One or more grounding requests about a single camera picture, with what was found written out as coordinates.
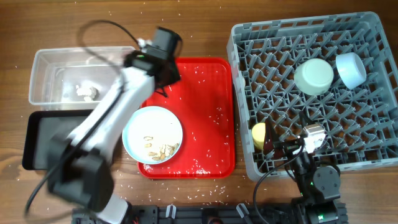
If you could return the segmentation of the light green bowl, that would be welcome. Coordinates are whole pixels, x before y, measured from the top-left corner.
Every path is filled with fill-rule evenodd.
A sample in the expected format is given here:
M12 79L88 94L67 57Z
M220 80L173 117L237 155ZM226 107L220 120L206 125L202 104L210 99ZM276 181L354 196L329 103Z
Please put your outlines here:
M313 58L297 67L294 82L301 92L318 96L328 91L333 77L333 69L328 62Z

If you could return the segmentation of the light blue plate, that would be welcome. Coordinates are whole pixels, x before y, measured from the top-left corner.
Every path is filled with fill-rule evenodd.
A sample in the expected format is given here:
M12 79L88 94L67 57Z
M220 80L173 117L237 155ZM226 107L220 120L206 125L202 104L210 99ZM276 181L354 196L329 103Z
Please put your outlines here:
M137 162L156 165L173 158L180 146L172 157L162 162L154 162L145 155L144 136L153 136L170 142L178 142L181 146L183 129L179 119L165 108L146 106L134 112L122 132L124 148Z

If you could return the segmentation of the yellow plastic cup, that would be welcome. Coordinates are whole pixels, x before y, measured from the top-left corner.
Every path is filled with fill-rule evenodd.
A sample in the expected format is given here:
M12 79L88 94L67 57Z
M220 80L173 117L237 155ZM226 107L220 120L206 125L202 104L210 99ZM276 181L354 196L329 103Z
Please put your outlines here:
M252 140L254 147L258 150L263 150L264 140L266 137L266 124L257 123L252 127Z

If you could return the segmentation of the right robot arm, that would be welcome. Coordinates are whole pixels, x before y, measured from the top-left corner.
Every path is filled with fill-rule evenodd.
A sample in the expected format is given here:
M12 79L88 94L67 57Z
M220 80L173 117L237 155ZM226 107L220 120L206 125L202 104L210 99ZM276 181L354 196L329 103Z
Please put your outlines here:
M300 197L290 203L292 218L297 223L348 223L345 204L341 197L341 171L329 162L315 162L311 153L315 152L326 138L324 128L307 117L305 125L296 139L281 141L279 135L266 121L263 151L274 151L275 156L286 157L281 166L291 169L300 191Z

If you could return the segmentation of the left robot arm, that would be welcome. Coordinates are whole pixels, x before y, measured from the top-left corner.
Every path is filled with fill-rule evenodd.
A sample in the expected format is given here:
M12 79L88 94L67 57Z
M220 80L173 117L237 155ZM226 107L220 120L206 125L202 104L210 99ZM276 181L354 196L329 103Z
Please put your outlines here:
M90 115L66 137L56 134L48 144L48 191L75 203L105 223L131 223L131 204L114 194L113 151L130 117L165 86L180 80L175 58L182 38L158 27L152 40L136 39L137 50L114 65L118 78Z

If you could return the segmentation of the white tissue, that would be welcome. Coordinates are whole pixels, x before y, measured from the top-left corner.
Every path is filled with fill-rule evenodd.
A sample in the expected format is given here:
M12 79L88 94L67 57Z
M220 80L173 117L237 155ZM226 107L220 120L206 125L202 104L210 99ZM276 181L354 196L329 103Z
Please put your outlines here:
M94 101L98 95L98 90L93 86L76 86L76 94L86 102Z

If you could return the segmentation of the small light blue bowl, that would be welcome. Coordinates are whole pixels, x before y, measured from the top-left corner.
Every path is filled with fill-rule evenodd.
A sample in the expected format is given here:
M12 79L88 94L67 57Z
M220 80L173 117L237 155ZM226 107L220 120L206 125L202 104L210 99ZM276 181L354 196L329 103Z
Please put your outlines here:
M352 90L366 81L366 69L360 57L354 53L336 56L336 68L341 81Z

